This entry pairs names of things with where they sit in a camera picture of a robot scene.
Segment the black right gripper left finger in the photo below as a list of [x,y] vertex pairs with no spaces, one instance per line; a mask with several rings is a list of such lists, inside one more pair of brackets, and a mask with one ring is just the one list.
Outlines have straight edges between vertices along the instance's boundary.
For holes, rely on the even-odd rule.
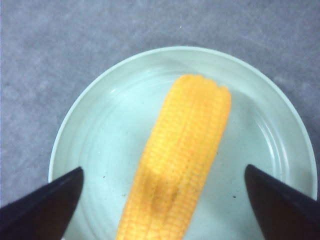
[[61,240],[84,184],[81,167],[0,208],[2,240]]

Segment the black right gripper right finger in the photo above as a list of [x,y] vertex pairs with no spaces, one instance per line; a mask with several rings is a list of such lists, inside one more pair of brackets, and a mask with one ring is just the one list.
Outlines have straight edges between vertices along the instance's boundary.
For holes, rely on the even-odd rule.
[[254,165],[244,172],[249,201],[266,240],[318,240],[320,203]]

